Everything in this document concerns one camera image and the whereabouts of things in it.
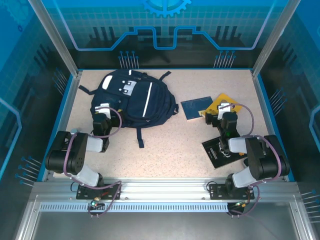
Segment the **blue book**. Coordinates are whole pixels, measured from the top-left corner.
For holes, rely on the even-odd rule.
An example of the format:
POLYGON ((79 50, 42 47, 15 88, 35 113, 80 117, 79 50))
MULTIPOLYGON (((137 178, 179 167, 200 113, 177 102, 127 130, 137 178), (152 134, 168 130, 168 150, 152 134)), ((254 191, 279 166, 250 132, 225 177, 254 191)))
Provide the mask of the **blue book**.
POLYGON ((186 120, 193 120, 202 117, 202 112, 206 110, 211 104, 213 100, 210 96, 191 99, 181 102, 181 106, 183 108, 186 120))

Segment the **navy blue backpack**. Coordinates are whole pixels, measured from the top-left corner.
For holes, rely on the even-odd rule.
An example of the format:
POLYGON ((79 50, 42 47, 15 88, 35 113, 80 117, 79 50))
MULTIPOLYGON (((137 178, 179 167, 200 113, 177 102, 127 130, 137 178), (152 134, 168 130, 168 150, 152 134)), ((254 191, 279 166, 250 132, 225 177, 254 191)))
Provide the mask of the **navy blue backpack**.
POLYGON ((136 129, 140 148, 144 147, 142 129, 164 124, 179 112, 179 105, 163 79, 171 74, 167 71, 159 79, 131 69, 118 69, 108 73, 95 90, 78 88, 92 96, 90 112, 96 114, 95 107, 109 103, 111 119, 118 119, 112 110, 122 110, 123 128, 136 129))

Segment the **yellow book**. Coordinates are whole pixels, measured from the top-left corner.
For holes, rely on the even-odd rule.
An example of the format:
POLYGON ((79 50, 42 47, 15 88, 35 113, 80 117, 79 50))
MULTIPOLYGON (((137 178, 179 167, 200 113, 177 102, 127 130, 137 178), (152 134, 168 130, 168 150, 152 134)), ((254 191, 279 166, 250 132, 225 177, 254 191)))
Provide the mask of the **yellow book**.
POLYGON ((242 109, 242 106, 229 106, 229 107, 226 107, 222 110, 220 110, 220 106, 224 107, 226 105, 229 105, 229 104, 237 104, 238 102, 236 102, 234 99, 232 99, 231 97, 229 97, 228 95, 226 95, 225 93, 221 93, 214 101, 213 103, 211 103, 209 105, 209 107, 207 109, 205 109, 201 115, 203 117, 206 116, 206 113, 208 114, 212 114, 213 116, 217 115, 217 119, 218 120, 221 120, 223 118, 223 114, 224 113, 227 113, 227 112, 236 112, 238 113, 241 109, 242 109))

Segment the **black book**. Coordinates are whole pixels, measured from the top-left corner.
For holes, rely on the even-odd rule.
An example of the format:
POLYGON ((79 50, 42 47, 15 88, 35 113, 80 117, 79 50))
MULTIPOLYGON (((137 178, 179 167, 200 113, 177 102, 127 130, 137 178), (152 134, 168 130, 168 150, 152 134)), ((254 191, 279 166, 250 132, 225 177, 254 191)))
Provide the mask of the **black book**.
POLYGON ((202 146, 215 169, 247 158, 245 153, 228 153, 223 151, 220 146, 219 137, 203 142, 202 146))

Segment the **small connector with LED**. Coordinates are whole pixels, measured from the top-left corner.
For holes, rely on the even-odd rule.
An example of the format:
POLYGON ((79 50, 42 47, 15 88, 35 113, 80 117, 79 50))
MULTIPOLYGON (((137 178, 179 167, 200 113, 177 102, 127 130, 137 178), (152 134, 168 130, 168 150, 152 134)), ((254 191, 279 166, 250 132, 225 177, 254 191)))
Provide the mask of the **small connector with LED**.
POLYGON ((99 196, 95 197, 88 205, 88 208, 87 208, 88 212, 103 210, 105 207, 105 204, 101 203, 101 199, 102 198, 99 196))
POLYGON ((229 212, 240 212, 243 213, 245 207, 250 203, 249 200, 242 200, 240 202, 231 202, 227 204, 227 209, 229 212))

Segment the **dark blue side panel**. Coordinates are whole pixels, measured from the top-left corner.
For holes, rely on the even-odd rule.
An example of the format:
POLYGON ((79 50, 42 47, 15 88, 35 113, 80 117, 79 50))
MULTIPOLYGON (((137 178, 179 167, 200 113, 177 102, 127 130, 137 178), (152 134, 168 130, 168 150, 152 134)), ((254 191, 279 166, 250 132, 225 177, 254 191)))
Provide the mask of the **dark blue side panel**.
POLYGON ((37 180, 69 77, 29 0, 0 0, 0 191, 37 180))
POLYGON ((259 79, 288 178, 305 202, 320 203, 320 0, 300 0, 259 79))

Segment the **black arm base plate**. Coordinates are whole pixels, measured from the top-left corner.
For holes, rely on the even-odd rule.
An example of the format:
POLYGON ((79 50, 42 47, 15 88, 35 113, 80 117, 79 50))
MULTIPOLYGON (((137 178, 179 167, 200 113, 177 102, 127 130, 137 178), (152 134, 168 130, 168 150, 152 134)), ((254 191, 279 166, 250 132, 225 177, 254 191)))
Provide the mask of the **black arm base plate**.
POLYGON ((247 187, 227 187, 225 184, 211 183, 206 186, 211 200, 254 200, 255 195, 247 187))
POLYGON ((93 200, 94 198, 99 197, 101 200, 112 200, 118 187, 119 184, 116 184, 109 188, 97 190, 79 185, 76 192, 76 199, 93 200))

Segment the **aluminium frame rail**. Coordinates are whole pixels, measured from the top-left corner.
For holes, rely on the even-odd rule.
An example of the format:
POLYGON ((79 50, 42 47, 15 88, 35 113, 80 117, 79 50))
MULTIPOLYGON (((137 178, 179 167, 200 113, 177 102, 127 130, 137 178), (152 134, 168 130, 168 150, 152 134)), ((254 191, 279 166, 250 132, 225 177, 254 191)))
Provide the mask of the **aluminium frame rail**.
MULTIPOLYGON (((120 202, 209 202, 207 177, 124 177, 120 202)), ((74 202, 76 194, 70 191, 67 178, 36 182, 31 190, 31 202, 74 202)), ((259 185, 261 202, 294 202, 301 200, 296 182, 276 180, 259 185)))

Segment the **aluminium corner post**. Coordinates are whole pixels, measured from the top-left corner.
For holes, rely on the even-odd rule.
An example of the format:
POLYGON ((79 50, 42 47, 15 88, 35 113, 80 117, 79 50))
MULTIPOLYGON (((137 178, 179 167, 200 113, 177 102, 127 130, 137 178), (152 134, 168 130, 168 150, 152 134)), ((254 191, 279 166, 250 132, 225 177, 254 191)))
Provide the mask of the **aluminium corner post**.
POLYGON ((41 22, 60 57, 62 58, 67 69, 74 78, 77 78, 79 76, 79 69, 77 68, 67 46, 63 41, 63 38, 61 37, 43 2, 41 0, 28 0, 28 2, 35 12, 37 18, 41 22))
POLYGON ((287 27, 290 19, 292 18, 293 14, 295 13, 298 5, 300 4, 301 0, 288 0, 286 6, 284 7, 278 21, 276 22, 271 34, 269 35, 262 51, 260 52, 253 68, 252 68, 252 77, 257 78, 258 74, 262 70, 263 66, 265 65, 266 61, 268 60, 272 50, 276 46, 278 40, 282 36, 285 28, 287 27))

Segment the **blue printed enclosure panel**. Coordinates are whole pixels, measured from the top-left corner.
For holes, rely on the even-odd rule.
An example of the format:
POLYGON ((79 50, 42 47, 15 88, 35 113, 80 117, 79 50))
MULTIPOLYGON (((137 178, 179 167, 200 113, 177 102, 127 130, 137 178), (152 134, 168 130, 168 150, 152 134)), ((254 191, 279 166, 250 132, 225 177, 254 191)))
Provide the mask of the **blue printed enclosure panel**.
POLYGON ((42 0, 80 69, 250 69, 288 0, 42 0))

